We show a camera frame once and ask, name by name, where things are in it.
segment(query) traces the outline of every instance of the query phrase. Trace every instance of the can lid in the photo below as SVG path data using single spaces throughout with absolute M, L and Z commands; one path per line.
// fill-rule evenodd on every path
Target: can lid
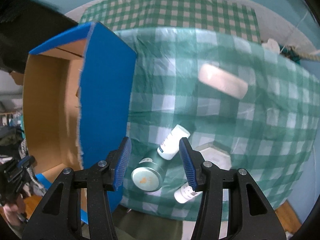
M 188 201 L 182 194 L 181 189 L 176 190 L 176 192 L 173 194 L 176 201 L 178 201 L 181 204 L 184 204 Z
M 148 167 L 139 167 L 131 173 L 133 183 L 143 191 L 153 192 L 161 188 L 160 174 Z

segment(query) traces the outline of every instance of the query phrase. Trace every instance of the metal can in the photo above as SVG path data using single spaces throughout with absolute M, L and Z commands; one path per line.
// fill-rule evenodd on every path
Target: metal can
M 163 159 L 157 150 L 149 152 L 131 173 L 133 183 L 143 191 L 159 190 L 163 185 L 169 162 Z

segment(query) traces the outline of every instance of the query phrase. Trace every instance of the green plaid backdrop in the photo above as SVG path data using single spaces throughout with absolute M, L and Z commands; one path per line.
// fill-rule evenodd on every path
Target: green plaid backdrop
M 308 160 L 320 115 L 319 81 L 292 61 L 255 43 L 213 31 L 138 28 L 117 31 L 137 54 L 128 136 L 132 154 L 122 205 L 177 220 L 196 220 L 201 197 L 179 204 L 174 191 L 187 180 L 179 155 L 164 186 L 146 193 L 131 181 L 144 155 L 155 150 L 176 124 L 197 147 L 218 141 L 231 148 L 233 168 L 245 168 L 278 207 Z M 203 63 L 233 73 L 249 84 L 239 101 L 197 79 Z M 228 202 L 223 205 L 223 220 Z
M 252 8 L 225 0 L 105 0 L 84 12 L 80 23 L 100 21 L 110 30 L 195 27 L 260 43 Z

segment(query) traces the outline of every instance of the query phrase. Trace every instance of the rope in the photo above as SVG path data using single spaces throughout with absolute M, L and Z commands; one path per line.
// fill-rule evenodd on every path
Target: rope
M 28 155 L 28 147 L 27 147 L 26 139 L 23 139 L 23 141 L 21 142 L 21 144 L 19 146 L 19 155 L 20 155 L 21 159 L 23 159 L 24 157 L 26 157 Z M 31 180 L 33 181 L 33 183 L 36 184 L 40 189 L 43 189 L 44 186 L 37 180 L 35 173 L 33 171 L 33 168 L 32 167 L 27 168 L 27 172 L 28 172 Z
M 294 46 L 287 46 L 289 49 L 291 49 L 295 54 L 299 56 L 301 59 L 307 59 L 312 61 L 319 61 L 320 62 L 320 56 L 317 55 L 311 55 L 305 52 L 297 51 L 297 49 Z
M 307 14 L 308 14 L 308 10 L 306 11 L 306 14 L 304 15 L 304 17 L 303 17 L 303 18 L 300 20 L 300 22 L 297 24 L 297 26 L 294 27 L 294 28 L 291 30 L 291 32 L 290 32 L 290 34 L 288 35 L 288 37 L 287 37 L 287 39 L 286 39 L 286 42 L 284 43 L 284 46 L 283 46 L 283 48 L 281 49 L 280 53 L 284 50 L 284 47 L 287 46 L 287 44 L 288 44 L 288 42 L 289 42 L 289 39 L 290 39 L 291 36 L 294 34 L 294 32 L 295 32 L 296 30 L 298 30 L 298 27 L 299 27 L 300 23 L 303 22 L 303 20 L 304 20 L 304 19 L 306 18 L 306 16 L 307 16 Z

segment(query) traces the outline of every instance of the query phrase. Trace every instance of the person's hand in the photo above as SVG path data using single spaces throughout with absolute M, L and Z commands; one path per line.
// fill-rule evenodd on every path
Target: person's hand
M 3 210 L 8 222 L 12 226 L 19 226 L 22 222 L 18 218 L 18 213 L 23 214 L 26 212 L 26 204 L 21 195 L 19 195 L 16 204 L 6 204 L 3 206 Z

